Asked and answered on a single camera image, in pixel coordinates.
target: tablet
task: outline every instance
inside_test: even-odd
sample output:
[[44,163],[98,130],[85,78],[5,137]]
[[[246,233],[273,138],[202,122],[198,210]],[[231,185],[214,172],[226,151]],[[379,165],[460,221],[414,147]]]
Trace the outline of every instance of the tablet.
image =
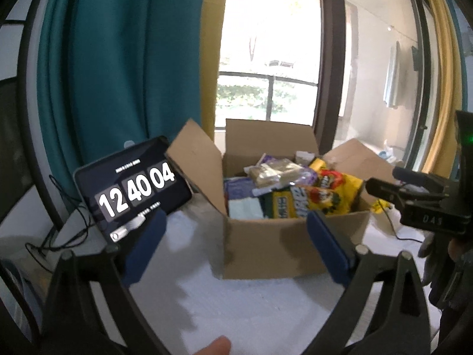
[[166,140],[153,138],[78,168],[74,181],[107,241],[117,242],[161,208],[170,214],[192,197],[166,159]]

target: window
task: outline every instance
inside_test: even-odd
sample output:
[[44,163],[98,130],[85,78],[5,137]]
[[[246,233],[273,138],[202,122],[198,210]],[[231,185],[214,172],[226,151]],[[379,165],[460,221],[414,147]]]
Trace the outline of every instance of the window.
[[312,125],[320,0],[226,0],[215,126],[226,118]]

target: blue package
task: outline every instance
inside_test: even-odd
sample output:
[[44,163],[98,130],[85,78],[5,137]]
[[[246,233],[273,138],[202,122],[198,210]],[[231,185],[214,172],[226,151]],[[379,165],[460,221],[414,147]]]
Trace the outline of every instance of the blue package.
[[253,180],[249,177],[230,179],[225,181],[225,192],[228,200],[240,200],[247,197],[254,197],[253,189],[256,188]]

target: yellow curtain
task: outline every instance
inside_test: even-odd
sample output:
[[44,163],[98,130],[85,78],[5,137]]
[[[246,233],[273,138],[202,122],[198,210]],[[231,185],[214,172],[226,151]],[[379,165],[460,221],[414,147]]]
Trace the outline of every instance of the yellow curtain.
[[460,52],[446,1],[429,1],[440,56],[440,89],[438,122],[422,172],[447,178],[450,177],[456,155],[455,110],[462,107]]
[[200,16],[200,109],[202,129],[212,140],[224,12],[225,0],[203,0]]

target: curtain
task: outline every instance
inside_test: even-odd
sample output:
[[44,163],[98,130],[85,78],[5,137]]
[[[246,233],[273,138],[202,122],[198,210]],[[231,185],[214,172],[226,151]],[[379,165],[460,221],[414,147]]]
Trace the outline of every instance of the curtain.
[[424,173],[450,177],[456,156],[455,110],[462,107],[460,53],[453,19],[446,0],[429,0],[435,20],[440,56],[440,105]]
[[48,1],[38,111],[67,193],[75,169],[126,141],[172,140],[189,118],[213,135],[224,1]]

